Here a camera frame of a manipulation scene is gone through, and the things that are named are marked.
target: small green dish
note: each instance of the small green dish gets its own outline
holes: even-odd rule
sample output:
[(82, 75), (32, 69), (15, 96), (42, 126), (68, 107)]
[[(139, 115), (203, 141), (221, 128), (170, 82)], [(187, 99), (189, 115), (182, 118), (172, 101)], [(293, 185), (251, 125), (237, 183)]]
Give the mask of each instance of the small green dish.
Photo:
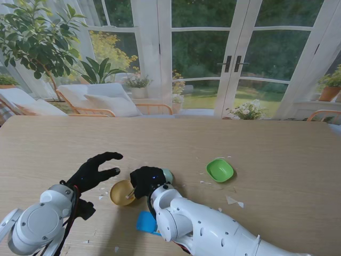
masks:
[(233, 176), (233, 168), (225, 160), (216, 159), (206, 166), (208, 175), (216, 182), (225, 182)]

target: cable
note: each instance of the cable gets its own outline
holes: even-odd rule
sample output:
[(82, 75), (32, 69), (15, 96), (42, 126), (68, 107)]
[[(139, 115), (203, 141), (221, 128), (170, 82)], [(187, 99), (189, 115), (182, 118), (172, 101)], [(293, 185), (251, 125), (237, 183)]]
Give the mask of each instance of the cable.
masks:
[(54, 256), (59, 256), (60, 252), (64, 246), (65, 240), (68, 237), (71, 227), (74, 224), (74, 220), (76, 218), (77, 215), (77, 206), (78, 206), (78, 202), (79, 202), (79, 189), (77, 186), (73, 186), (72, 187), (73, 191), (74, 191), (74, 196), (73, 196), (73, 200), (72, 200), (72, 208), (71, 208), (71, 214), (69, 219), (63, 224), (63, 226), (67, 223), (66, 229), (65, 229), (65, 234), (64, 234), (64, 238), (62, 240), (62, 242), (60, 243), (58, 249), (56, 250)]

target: yellow bowl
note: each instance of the yellow bowl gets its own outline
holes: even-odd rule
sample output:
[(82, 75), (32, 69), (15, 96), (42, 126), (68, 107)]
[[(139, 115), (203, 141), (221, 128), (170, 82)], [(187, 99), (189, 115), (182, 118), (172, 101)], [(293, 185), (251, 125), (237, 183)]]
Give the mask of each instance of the yellow bowl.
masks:
[(126, 196), (134, 189), (129, 180), (121, 180), (112, 186), (110, 191), (110, 199), (114, 204), (124, 206), (132, 203), (135, 200), (135, 196), (127, 199)]

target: paper scrap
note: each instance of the paper scrap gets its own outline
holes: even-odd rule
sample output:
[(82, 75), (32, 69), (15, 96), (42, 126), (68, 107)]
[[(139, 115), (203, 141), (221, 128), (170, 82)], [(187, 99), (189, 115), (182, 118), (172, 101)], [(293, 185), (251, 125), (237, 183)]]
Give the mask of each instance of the paper scrap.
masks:
[(228, 204), (235, 204), (235, 203), (237, 203), (240, 207), (244, 208), (244, 203), (243, 202), (238, 202), (237, 200), (234, 200), (230, 196), (226, 196), (226, 200), (228, 201)]

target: tree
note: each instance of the tree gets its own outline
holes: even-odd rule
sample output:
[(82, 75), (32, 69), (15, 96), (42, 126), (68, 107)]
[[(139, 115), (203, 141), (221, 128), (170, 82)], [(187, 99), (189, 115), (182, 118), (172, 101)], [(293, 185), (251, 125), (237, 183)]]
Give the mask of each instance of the tree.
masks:
[(98, 62), (101, 62), (105, 58), (109, 57), (111, 68), (118, 68), (128, 71), (131, 63), (138, 59), (136, 55), (129, 57), (124, 51), (117, 47), (117, 43), (120, 41), (120, 39), (115, 34), (101, 31), (90, 31), (90, 36), (95, 57)]
[(86, 26), (77, 18), (85, 17), (68, 4), (66, 18), (57, 13), (60, 19), (49, 21), (39, 14), (52, 15), (42, 5), (44, 0), (19, 2), (20, 6), (3, 4), (14, 9), (13, 13), (0, 18), (0, 47), (5, 56), (4, 64), (8, 66), (10, 63), (15, 67), (15, 62), (20, 61), (27, 69), (34, 70), (36, 79), (45, 73), (56, 90), (52, 74), (54, 77), (63, 76), (64, 72), (70, 74), (66, 61), (72, 66), (75, 58), (79, 57), (78, 51), (71, 47), (74, 42), (79, 42), (75, 30), (78, 30), (78, 24)]

